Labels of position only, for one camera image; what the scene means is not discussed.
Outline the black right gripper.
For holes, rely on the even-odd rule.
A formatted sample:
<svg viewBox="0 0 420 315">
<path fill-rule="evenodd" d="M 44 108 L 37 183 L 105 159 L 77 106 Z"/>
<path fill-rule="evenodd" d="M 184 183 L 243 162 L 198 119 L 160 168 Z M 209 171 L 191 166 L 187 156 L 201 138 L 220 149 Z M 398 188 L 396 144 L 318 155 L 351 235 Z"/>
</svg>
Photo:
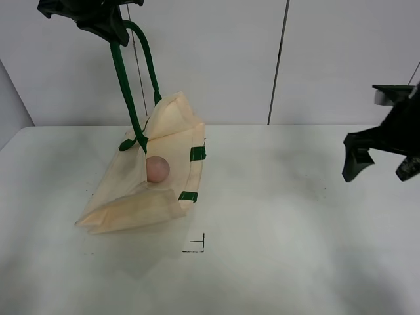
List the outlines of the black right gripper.
<svg viewBox="0 0 420 315">
<path fill-rule="evenodd" d="M 401 181 L 407 181 L 420 172 L 419 157 L 419 85 L 373 85 L 375 104 L 390 106 L 391 110 L 378 129 L 348 133 L 345 145 L 345 162 L 342 176 L 345 182 L 353 181 L 365 168 L 375 162 L 369 154 L 376 149 L 406 155 L 396 169 Z"/>
</svg>

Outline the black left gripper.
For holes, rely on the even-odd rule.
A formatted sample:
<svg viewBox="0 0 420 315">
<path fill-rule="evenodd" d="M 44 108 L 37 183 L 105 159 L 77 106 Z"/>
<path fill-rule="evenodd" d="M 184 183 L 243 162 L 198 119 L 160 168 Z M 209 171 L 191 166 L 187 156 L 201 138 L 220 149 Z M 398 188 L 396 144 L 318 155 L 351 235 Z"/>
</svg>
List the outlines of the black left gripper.
<svg viewBox="0 0 420 315">
<path fill-rule="evenodd" d="M 37 10 L 47 18 L 55 14 L 78 20 L 77 27 L 81 30 L 91 32 L 108 42 L 127 46 L 129 34 L 119 6 L 130 3 L 143 6 L 144 0 L 40 0 Z M 110 18 L 87 20 L 110 13 Z"/>
</svg>

